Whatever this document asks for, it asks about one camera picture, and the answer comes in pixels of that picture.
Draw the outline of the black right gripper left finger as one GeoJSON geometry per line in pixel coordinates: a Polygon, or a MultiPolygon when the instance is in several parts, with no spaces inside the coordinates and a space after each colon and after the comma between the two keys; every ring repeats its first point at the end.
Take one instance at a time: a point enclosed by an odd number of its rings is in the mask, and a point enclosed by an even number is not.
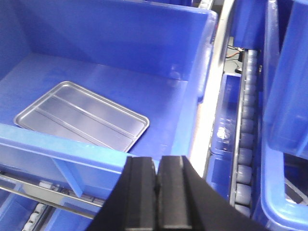
{"type": "Polygon", "coordinates": [[[128,157],[89,231],[154,231],[156,175],[150,157],[128,157]]]}

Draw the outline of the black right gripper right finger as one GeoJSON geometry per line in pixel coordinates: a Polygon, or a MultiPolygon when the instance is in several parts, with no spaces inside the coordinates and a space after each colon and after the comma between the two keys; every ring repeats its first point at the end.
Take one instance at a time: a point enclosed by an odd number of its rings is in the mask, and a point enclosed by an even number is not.
{"type": "Polygon", "coordinates": [[[158,179],[160,231],[264,231],[201,178],[185,156],[163,156],[158,179]]]}

